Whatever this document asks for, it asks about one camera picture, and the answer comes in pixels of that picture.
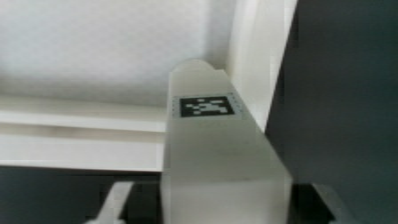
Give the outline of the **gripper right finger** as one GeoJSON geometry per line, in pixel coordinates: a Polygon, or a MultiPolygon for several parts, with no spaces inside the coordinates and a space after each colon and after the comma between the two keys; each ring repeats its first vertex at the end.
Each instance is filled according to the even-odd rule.
{"type": "Polygon", "coordinates": [[[350,224],[350,214],[329,185],[301,183],[292,187],[290,224],[350,224]]]}

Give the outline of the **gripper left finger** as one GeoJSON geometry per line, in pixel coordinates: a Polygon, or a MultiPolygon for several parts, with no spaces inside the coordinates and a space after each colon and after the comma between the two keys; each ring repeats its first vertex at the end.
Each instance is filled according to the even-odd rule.
{"type": "Polygon", "coordinates": [[[107,192],[100,211],[82,224],[160,224],[159,184],[118,181],[107,192]]]}

